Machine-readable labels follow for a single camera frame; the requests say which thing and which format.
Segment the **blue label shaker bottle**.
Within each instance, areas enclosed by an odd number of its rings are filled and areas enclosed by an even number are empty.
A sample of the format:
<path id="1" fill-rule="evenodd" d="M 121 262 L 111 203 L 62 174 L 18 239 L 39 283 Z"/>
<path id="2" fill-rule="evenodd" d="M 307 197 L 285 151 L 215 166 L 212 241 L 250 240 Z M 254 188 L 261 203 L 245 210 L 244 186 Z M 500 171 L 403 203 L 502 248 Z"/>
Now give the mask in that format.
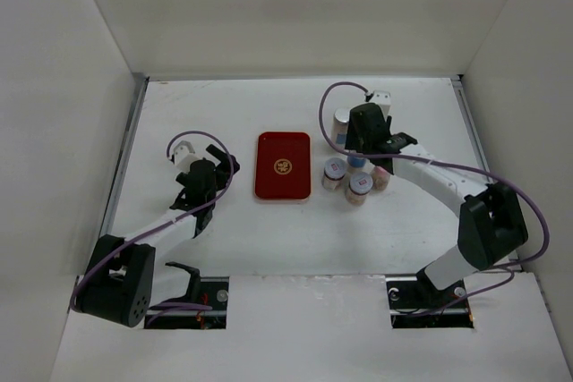
<path id="1" fill-rule="evenodd" d="M 347 171 L 349 174 L 363 172 L 369 165 L 369 160 L 367 158 L 352 155 L 346 157 L 346 162 L 348 164 Z"/>

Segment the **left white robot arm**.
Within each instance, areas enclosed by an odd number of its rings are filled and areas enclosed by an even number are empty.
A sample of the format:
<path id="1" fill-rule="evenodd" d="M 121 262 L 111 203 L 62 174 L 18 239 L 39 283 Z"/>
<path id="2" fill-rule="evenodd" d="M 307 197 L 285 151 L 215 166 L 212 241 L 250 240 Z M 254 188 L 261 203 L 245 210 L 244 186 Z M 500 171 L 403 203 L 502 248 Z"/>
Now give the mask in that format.
<path id="1" fill-rule="evenodd" d="M 197 238 L 209 225 L 217 200 L 240 166 L 223 145 L 209 145 L 196 156 L 182 141 L 172 155 L 182 189 L 169 209 L 150 225 L 124 237 L 98 238 L 83 278 L 73 290 L 73 311 L 125 326 L 146 325 L 150 310 L 205 311 L 199 269 L 175 261 L 174 250 Z"/>

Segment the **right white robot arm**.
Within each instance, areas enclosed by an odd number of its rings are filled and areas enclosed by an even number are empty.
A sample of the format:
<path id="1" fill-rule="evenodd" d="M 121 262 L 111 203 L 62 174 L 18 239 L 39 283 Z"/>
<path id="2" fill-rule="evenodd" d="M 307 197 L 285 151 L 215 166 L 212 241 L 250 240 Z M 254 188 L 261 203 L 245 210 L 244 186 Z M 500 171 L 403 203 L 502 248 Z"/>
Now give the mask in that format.
<path id="1" fill-rule="evenodd" d="M 380 106 L 365 103 L 350 110 L 345 148 L 415 184 L 458 218 L 457 243 L 416 274 L 415 296 L 423 305 L 438 305 L 454 283 L 492 267 L 528 240 L 514 190 L 442 166 L 416 138 L 391 133 Z"/>

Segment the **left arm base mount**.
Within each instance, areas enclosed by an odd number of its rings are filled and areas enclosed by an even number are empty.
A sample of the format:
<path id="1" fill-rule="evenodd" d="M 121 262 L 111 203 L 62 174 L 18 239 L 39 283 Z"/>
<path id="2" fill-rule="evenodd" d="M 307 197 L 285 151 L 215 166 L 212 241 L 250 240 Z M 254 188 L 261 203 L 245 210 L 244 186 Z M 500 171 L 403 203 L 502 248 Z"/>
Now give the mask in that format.
<path id="1" fill-rule="evenodd" d="M 145 329 L 220 330 L 227 327 L 230 279 L 203 276 L 174 261 L 154 278 Z"/>

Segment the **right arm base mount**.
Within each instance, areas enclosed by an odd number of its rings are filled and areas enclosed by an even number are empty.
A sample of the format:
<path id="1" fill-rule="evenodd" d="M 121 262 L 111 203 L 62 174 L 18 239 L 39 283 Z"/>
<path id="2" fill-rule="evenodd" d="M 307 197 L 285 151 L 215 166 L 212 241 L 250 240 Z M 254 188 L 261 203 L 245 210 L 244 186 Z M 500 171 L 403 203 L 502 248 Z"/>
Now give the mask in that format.
<path id="1" fill-rule="evenodd" d="M 473 328 L 463 280 L 445 290 L 426 287 L 416 276 L 387 276 L 390 324 L 395 329 Z"/>

